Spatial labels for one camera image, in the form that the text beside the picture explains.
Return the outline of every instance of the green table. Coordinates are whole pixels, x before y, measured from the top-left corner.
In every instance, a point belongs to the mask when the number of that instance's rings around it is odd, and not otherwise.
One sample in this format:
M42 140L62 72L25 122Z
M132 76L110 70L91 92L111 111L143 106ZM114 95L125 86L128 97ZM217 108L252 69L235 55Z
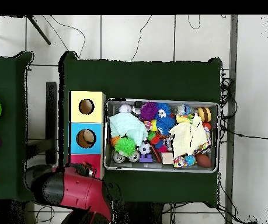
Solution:
M73 52L66 52L59 64L59 97L60 102L63 102L63 109L59 109L60 116L63 116L61 122L59 119L59 139L64 132L64 143L60 145L60 153L64 153L60 154L60 159L63 163L67 162L69 91L101 91L107 98L219 103L221 64L219 58L209 62L85 61L77 60ZM204 174L106 170L104 181L117 183L125 201L188 201L217 206L217 172Z
M31 198L24 185L26 161L25 70L32 52L0 57L0 199Z

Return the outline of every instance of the light blue towel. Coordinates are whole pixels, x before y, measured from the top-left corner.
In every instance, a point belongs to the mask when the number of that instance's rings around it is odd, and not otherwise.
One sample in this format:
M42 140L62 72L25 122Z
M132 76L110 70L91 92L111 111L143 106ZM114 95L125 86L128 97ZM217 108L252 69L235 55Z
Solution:
M138 146L141 146L142 141L148 137L145 125L131 113L118 113L109 119L112 137L127 135Z

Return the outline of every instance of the circular hole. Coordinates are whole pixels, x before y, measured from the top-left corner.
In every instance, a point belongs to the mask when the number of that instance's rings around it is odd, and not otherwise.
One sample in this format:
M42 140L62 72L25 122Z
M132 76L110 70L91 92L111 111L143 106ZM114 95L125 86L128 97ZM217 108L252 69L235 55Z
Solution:
M76 142L84 149L91 148L96 142L96 135L91 129L83 129L76 136Z
M80 113L88 115L92 113L93 110L94 110L94 103L92 102L92 100L85 99L80 101L79 103Z

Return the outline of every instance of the shape sorter box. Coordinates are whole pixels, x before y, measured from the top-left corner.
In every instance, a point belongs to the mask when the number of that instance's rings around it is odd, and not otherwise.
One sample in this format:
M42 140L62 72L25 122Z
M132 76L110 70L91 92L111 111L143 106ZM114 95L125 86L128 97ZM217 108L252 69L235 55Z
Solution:
M71 122L102 123L105 100L102 92L71 91Z
M91 138L89 135L88 138L85 138L83 133L84 131L88 131L89 133L91 133ZM71 155L72 154L101 155L102 153L103 153L103 123L72 122Z
M95 177L97 179L103 178L103 176L105 175L105 168L103 166L102 155L71 155L71 163L83 162L90 164L94 169L96 169Z

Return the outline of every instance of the black post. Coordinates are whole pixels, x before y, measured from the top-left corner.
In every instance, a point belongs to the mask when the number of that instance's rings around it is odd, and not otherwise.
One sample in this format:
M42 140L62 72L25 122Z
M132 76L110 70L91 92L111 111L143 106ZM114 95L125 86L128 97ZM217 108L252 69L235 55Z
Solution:
M27 16L27 18L29 19L29 21L31 21L31 23L33 24L33 26L36 28L36 30L40 33L40 35L43 37L43 39L46 41L46 43L48 45L51 44L51 42L48 40L47 36L43 33L43 31L40 29L40 27L37 25L37 23L35 22L35 20L33 19L33 17L31 16Z

